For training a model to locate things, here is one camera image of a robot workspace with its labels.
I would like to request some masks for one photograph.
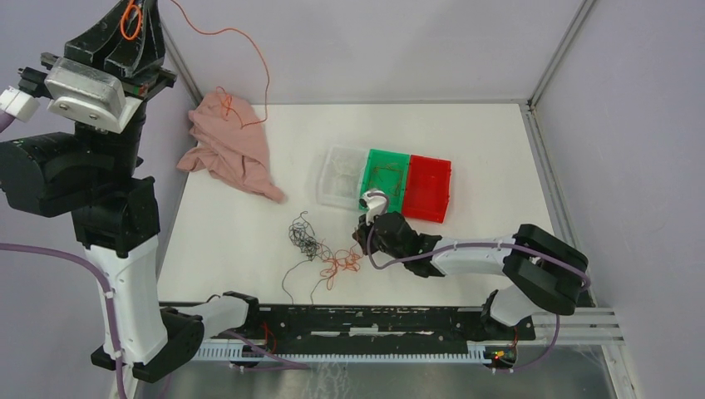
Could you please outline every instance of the pink cloth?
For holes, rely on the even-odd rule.
[[[189,111],[194,122],[190,134],[200,145],[187,152],[176,167],[187,172],[207,169],[211,176],[238,190],[283,202],[284,193],[272,184],[269,175],[269,147],[262,124],[241,128],[234,112],[223,117],[220,100],[218,94],[209,93],[195,111]],[[233,97],[230,106],[244,123],[259,120],[243,99]]]

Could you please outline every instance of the metal bracket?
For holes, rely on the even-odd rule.
[[[518,345],[546,345],[555,333],[555,315],[537,313],[534,320],[534,341],[520,340]],[[507,341],[484,341],[488,347],[506,345]],[[611,308],[577,308],[573,316],[560,318],[560,330],[556,345],[624,345],[622,331]]]

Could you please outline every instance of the red plastic container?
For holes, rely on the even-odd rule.
[[[412,155],[402,214],[443,223],[451,193],[451,162]]]

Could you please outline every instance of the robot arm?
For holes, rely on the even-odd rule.
[[[508,277],[513,284],[493,292],[483,306],[486,328],[513,327],[543,311],[573,314],[589,283],[584,274],[588,259],[533,224],[522,224],[505,237],[457,240],[417,233],[398,212],[386,213],[387,198],[380,191],[365,193],[361,204],[369,211],[360,217],[353,238],[364,254],[380,251],[395,259],[381,267],[372,260],[376,268],[403,263],[423,278],[459,273]]]
[[[136,378],[155,382],[188,362],[204,337],[245,324],[258,302],[225,293],[183,313],[159,307],[155,181],[132,176],[142,161],[147,103],[176,76],[161,67],[165,44],[156,0],[138,1],[143,18],[125,22],[128,32],[138,32],[135,39],[121,35],[129,2],[119,1],[67,42],[63,57],[42,54],[48,73],[23,68],[19,90],[0,96],[0,110],[21,121],[37,109],[36,98],[47,97],[49,111],[76,122],[73,134],[0,143],[0,188],[14,209],[48,218],[71,212],[76,238],[108,278],[115,308],[113,318],[103,303],[106,339],[91,360],[111,370],[131,364]],[[120,352],[111,331],[118,332]]]

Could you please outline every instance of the black wire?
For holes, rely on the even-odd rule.
[[[316,283],[316,285],[315,285],[315,286],[313,287],[313,289],[311,290],[311,294],[308,295],[308,297],[311,298],[311,304],[312,304],[312,305],[315,304],[315,303],[313,303],[313,293],[316,292],[316,288],[318,288],[318,285],[319,285],[321,282],[326,281],[326,280],[328,280],[328,279],[329,279],[329,278],[321,278],[320,280],[318,280],[318,282]]]
[[[315,238],[316,232],[311,224],[303,217],[307,211],[302,212],[296,219],[292,220],[288,227],[288,239],[291,244],[301,249],[301,253],[306,255],[308,260],[313,260],[320,256],[322,246]]]
[[[287,276],[288,276],[289,273],[291,273],[295,268],[297,268],[297,267],[300,266],[301,264],[305,264],[306,262],[311,262],[311,260],[310,260],[310,259],[306,259],[306,260],[302,260],[301,262],[297,263],[296,266],[294,266],[294,267],[290,268],[289,270],[287,270],[287,273],[284,274],[284,278],[282,278],[282,289],[284,290],[285,293],[287,293],[288,297],[291,298],[291,304],[292,304],[292,305],[293,305],[293,297],[291,296],[291,293],[289,293],[289,291],[287,291],[287,289],[284,287],[284,281],[286,281],[286,278],[287,278]]]

